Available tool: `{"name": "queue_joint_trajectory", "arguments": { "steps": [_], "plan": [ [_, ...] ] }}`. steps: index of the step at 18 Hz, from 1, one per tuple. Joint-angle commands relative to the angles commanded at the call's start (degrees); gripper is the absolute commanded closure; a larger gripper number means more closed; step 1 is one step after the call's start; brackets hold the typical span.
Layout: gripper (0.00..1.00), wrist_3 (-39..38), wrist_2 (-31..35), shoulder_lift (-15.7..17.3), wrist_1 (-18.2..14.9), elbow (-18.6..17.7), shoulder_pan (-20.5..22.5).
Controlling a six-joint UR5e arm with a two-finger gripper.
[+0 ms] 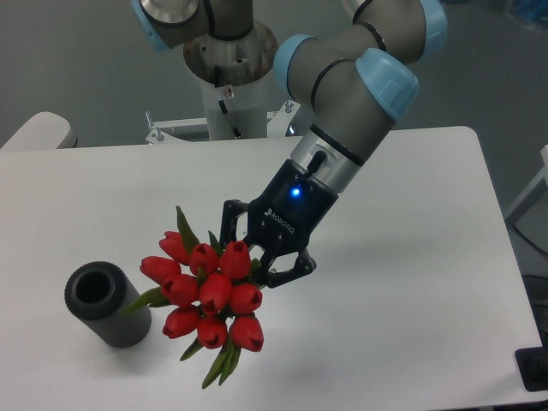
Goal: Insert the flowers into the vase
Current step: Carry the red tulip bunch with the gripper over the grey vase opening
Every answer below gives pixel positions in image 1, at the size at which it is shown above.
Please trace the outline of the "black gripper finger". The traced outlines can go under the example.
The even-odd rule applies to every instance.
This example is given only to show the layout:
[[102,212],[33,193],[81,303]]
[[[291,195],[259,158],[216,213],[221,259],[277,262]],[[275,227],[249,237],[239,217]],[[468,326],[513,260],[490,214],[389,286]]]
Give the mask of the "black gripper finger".
[[223,213],[219,242],[221,246],[227,246],[236,240],[238,219],[248,212],[249,204],[240,200],[226,200],[223,203]]
[[298,252],[294,265],[286,271],[273,272],[270,270],[275,259],[276,256],[273,253],[265,251],[259,260],[260,269],[258,284],[264,285],[270,289],[305,277],[317,268],[316,261],[312,258],[306,248],[303,248]]

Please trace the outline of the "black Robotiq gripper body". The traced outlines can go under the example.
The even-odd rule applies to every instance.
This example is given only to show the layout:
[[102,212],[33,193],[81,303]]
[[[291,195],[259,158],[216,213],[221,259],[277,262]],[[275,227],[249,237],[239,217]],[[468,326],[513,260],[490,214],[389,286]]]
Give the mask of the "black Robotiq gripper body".
[[314,158],[305,169],[291,159],[283,163],[248,205],[246,244],[261,247],[273,259],[307,247],[310,235],[338,199],[315,178],[324,162]]

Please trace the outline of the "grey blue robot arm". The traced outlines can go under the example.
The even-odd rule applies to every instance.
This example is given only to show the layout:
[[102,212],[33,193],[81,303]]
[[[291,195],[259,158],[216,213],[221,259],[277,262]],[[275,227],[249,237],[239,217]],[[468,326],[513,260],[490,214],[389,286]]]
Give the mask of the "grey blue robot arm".
[[409,65],[439,50],[448,22],[438,1],[352,1],[351,27],[331,39],[295,35],[278,43],[249,1],[134,1],[160,50],[183,49],[202,86],[212,140],[266,135],[262,80],[273,74],[315,121],[264,192],[223,206],[220,241],[260,247],[256,283],[275,288],[310,274],[310,235],[419,92]]

